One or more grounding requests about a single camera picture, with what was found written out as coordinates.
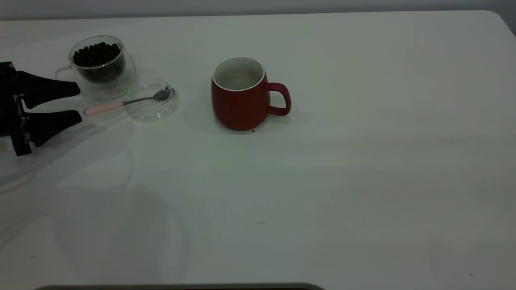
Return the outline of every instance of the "coffee bean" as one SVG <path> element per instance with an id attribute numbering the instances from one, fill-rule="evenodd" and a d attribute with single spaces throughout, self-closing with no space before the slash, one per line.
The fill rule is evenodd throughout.
<path id="1" fill-rule="evenodd" d="M 116 43 L 101 42 L 75 51 L 72 60 L 80 67 L 100 67 L 116 59 L 120 53 L 121 49 Z M 79 70 L 79 73 L 93 83 L 110 83 L 116 80 L 124 69 L 125 59 L 120 57 L 108 66 L 92 70 Z"/>

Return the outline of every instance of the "glass cup handle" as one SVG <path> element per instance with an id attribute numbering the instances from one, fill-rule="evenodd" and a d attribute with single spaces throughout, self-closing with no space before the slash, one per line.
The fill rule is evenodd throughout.
<path id="1" fill-rule="evenodd" d="M 57 70 L 56 70 L 56 74 L 54 75 L 54 78 L 56 80 L 62 80 L 62 79 L 59 79 L 59 75 L 67 70 L 71 70 L 72 67 L 71 65 L 65 65 L 65 66 L 60 66 Z"/>

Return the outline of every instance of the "spoon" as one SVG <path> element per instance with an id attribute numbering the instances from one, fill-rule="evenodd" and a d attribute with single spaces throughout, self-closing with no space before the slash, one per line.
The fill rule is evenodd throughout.
<path id="1" fill-rule="evenodd" d="M 133 103 L 137 103 L 137 102 L 141 102 L 141 101 L 145 101 L 145 100 L 155 100 L 158 102 L 164 101 L 169 96 L 170 96 L 170 88 L 164 88 L 164 89 L 156 92 L 154 94 L 154 96 L 152 96 L 150 98 L 141 98 L 141 99 L 136 99 L 136 100 L 131 100 L 131 101 L 117 102 L 117 103 L 111 103 L 111 104 L 100 105 L 100 106 L 95 106 L 95 107 L 89 107 L 89 108 L 84 109 L 83 113 L 84 113 L 84 116 L 92 116 L 92 115 L 100 114 L 103 112 L 111 111 L 114 109 L 118 109 L 118 108 L 121 108 L 128 104 L 133 104 Z"/>

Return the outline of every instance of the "pink spoon handle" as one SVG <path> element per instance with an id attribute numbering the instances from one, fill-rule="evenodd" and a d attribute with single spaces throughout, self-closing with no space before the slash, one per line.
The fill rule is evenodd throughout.
<path id="1" fill-rule="evenodd" d="M 124 106 L 124 103 L 122 103 L 122 102 L 106 104 L 106 105 L 86 108 L 86 109 L 84 109 L 83 113 L 84 113 L 84 116 L 92 116 L 92 115 L 100 114 L 103 112 L 111 111 L 114 109 L 118 109 L 123 106 Z"/>

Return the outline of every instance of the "red mug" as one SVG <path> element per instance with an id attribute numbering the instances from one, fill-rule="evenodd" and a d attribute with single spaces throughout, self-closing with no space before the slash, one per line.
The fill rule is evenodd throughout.
<path id="1" fill-rule="evenodd" d="M 269 91 L 278 91 L 285 98 L 286 108 L 270 105 Z M 287 87 L 269 83 L 263 65 L 247 57 L 228 59 L 217 66 L 212 75 L 212 105 L 217 119 L 229 129 L 251 130 L 268 114 L 285 116 L 291 100 Z"/>

